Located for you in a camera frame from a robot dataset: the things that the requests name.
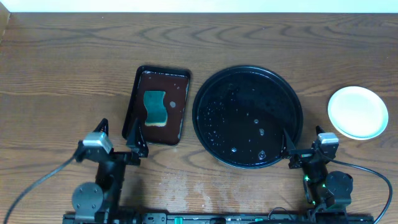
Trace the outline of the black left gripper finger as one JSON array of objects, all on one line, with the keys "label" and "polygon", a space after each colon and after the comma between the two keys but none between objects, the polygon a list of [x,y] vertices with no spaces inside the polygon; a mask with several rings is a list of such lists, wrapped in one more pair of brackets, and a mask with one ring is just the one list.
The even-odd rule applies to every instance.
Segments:
[{"label": "black left gripper finger", "polygon": [[106,118],[103,118],[93,131],[94,133],[104,133],[109,136],[109,123]]},{"label": "black left gripper finger", "polygon": [[143,137],[142,125],[138,118],[129,126],[127,132],[126,146],[138,157],[147,157],[149,149],[146,140]]}]

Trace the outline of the green and yellow sponge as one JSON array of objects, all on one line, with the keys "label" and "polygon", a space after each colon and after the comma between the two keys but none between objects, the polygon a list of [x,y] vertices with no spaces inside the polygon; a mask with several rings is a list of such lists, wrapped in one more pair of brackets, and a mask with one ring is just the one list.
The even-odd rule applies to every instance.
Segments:
[{"label": "green and yellow sponge", "polygon": [[146,126],[163,127],[167,124],[167,110],[164,106],[165,92],[159,90],[145,91],[144,107],[147,111]]}]

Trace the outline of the mint green plate with stain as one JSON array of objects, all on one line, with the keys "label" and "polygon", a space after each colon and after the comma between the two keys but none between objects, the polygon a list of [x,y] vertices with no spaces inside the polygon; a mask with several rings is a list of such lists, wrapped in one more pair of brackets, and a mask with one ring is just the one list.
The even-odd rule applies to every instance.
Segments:
[{"label": "mint green plate with stain", "polygon": [[329,99],[327,112],[338,132],[360,141],[379,136],[389,122],[385,102],[375,92],[361,86],[337,90]]}]

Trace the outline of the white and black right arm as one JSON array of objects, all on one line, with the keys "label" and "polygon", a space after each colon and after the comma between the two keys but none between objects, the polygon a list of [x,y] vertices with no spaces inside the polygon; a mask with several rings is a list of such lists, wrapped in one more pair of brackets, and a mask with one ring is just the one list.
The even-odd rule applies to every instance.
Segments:
[{"label": "white and black right arm", "polygon": [[316,211],[344,210],[352,202],[353,178],[341,171],[328,172],[326,165],[335,158],[339,139],[320,126],[316,131],[317,138],[308,149],[297,149],[284,131],[281,156],[289,160],[290,169],[302,169],[305,196]]}]

